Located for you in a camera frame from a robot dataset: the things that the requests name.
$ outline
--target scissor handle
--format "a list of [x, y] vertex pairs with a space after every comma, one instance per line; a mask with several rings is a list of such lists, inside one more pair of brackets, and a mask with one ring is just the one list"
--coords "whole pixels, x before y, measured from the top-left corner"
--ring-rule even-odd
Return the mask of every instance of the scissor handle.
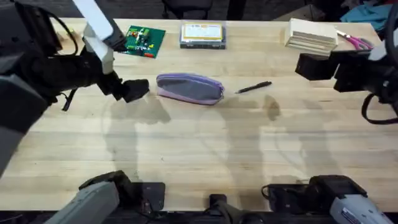
[[371, 44], [370, 41], [366, 39], [350, 36], [349, 38], [347, 38], [347, 40], [354, 45], [356, 50], [373, 49], [373, 44]]

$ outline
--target blue cloth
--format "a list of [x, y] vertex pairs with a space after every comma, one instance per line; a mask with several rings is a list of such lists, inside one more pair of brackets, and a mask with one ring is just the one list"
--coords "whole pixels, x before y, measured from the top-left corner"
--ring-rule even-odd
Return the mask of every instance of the blue cloth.
[[381, 30], [387, 21], [391, 6], [391, 4], [373, 6], [368, 2], [364, 2], [363, 5], [347, 12], [340, 20], [342, 22], [370, 22], [375, 30]]

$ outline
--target black chair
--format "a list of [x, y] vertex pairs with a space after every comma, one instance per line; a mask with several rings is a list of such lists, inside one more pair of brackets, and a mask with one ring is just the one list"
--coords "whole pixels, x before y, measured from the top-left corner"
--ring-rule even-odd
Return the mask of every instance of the black chair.
[[207, 19], [208, 12], [213, 5], [213, 0], [162, 0], [164, 4], [164, 19], [169, 18], [167, 10], [170, 10], [177, 19], [183, 19], [184, 12], [188, 11], [204, 11], [205, 15], [202, 19]]

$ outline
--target clear plastic container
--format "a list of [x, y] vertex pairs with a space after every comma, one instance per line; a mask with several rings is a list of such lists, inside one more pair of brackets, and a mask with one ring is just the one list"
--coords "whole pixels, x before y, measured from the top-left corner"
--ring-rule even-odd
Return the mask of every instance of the clear plastic container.
[[182, 21], [180, 48], [226, 49], [225, 21]]

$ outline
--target gray pencil case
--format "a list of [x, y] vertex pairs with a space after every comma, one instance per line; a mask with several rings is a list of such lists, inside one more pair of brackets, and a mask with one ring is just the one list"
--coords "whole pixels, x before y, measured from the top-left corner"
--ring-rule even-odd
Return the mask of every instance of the gray pencil case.
[[221, 82], [202, 75], [190, 73], [168, 73], [156, 78], [157, 93], [200, 105], [214, 105], [223, 98]]

